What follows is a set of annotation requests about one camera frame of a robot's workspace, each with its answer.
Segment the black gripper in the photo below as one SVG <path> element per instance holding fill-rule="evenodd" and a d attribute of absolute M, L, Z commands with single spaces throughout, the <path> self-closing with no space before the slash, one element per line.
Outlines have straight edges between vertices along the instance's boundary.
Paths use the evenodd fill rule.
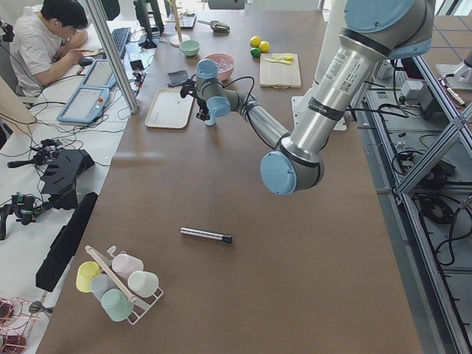
<path fill-rule="evenodd" d="M 180 96 L 182 99 L 186 98 L 187 96 L 191 96 L 192 98 L 195 98 L 197 100 L 197 104 L 199 107 L 198 113 L 196 114 L 196 117 L 199 120 L 209 120 L 210 115 L 209 115 L 209 110 L 207 108 L 206 101 L 202 98 L 200 98 L 197 94 L 196 91 L 196 80 L 194 77 L 188 78 L 185 83 L 182 85 L 181 90 L 180 90 Z"/>

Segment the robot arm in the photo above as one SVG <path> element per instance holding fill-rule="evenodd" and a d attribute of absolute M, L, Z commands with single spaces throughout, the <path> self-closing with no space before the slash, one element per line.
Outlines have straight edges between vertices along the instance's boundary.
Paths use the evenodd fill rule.
<path fill-rule="evenodd" d="M 324 174 L 320 152 L 361 84 L 381 60 L 410 58 L 431 46 L 434 1 L 335 1 L 323 44 L 337 44 L 333 59 L 305 95 L 306 106 L 287 130 L 250 93 L 228 90 L 212 60 L 200 60 L 180 95 L 194 97 L 197 117 L 214 125 L 238 112 L 273 150 L 260 164 L 265 187 L 288 195 L 317 185 Z"/>

